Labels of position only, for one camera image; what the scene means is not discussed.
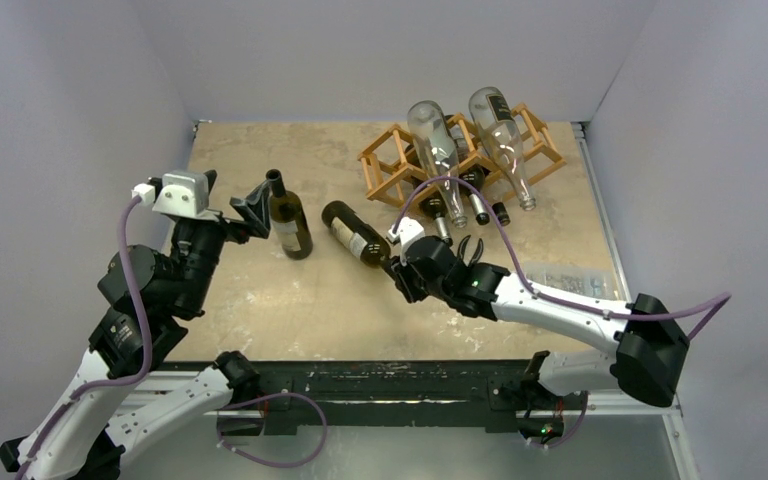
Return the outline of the dark green bottle silver neck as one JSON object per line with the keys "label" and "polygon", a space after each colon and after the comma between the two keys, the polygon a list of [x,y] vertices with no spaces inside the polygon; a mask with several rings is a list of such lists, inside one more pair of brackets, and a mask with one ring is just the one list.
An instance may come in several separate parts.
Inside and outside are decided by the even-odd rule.
{"label": "dark green bottle silver neck", "polygon": [[453,238],[447,224],[448,209],[435,187],[428,186],[428,196],[419,202],[420,211],[430,218],[436,228],[438,236],[448,245],[453,245]]}

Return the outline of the dark green bottle back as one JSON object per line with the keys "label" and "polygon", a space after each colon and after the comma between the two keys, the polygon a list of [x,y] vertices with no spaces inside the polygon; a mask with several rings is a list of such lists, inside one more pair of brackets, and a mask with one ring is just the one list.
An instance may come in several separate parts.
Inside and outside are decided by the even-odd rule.
{"label": "dark green bottle back", "polygon": [[391,256],[387,241],[345,202],[325,205],[321,218],[330,233],[357,260],[370,268],[384,267]]}

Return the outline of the square clear whisky bottle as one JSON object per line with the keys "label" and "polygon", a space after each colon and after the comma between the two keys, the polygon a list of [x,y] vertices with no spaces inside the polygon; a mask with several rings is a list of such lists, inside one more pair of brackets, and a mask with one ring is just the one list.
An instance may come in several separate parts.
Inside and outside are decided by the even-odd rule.
{"label": "square clear whisky bottle", "polygon": [[510,215],[505,204],[503,202],[496,202],[491,207],[499,223],[502,226],[508,226],[510,224]]}

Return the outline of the clear glass bottle tall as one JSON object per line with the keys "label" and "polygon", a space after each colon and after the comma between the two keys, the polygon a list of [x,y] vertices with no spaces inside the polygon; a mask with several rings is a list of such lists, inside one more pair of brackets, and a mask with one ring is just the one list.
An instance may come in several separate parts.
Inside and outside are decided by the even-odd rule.
{"label": "clear glass bottle tall", "polygon": [[519,206],[530,211],[536,198],[525,172],[523,140],[502,92],[493,86],[475,91],[468,110],[485,151],[511,185]]}

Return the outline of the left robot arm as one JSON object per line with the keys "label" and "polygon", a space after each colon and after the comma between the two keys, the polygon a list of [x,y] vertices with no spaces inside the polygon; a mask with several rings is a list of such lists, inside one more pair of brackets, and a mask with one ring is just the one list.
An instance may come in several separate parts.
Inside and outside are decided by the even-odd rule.
{"label": "left robot arm", "polygon": [[17,479],[116,479],[152,441],[199,414],[244,409],[260,394],[259,376],[240,352],[221,353],[184,386],[128,414],[122,402],[186,336],[198,318],[227,243],[270,233],[269,188],[231,200],[237,217],[210,209],[212,173],[191,184],[152,178],[137,185],[130,208],[148,206],[173,222],[173,246],[161,253],[127,239],[129,213],[117,224],[117,253],[98,288],[108,308],[91,333],[78,369],[30,434],[0,446]]}

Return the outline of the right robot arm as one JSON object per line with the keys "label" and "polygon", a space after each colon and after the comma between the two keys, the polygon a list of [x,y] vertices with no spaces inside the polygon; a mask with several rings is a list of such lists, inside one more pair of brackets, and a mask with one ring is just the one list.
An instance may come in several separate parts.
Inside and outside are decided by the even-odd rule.
{"label": "right robot arm", "polygon": [[426,236],[385,265],[406,301],[441,300],[461,315],[537,326],[589,345],[575,354],[539,354],[521,381],[524,399],[544,407],[580,390],[617,388],[650,406],[672,405],[690,341],[656,297],[607,301],[526,285],[510,270],[466,261]]}

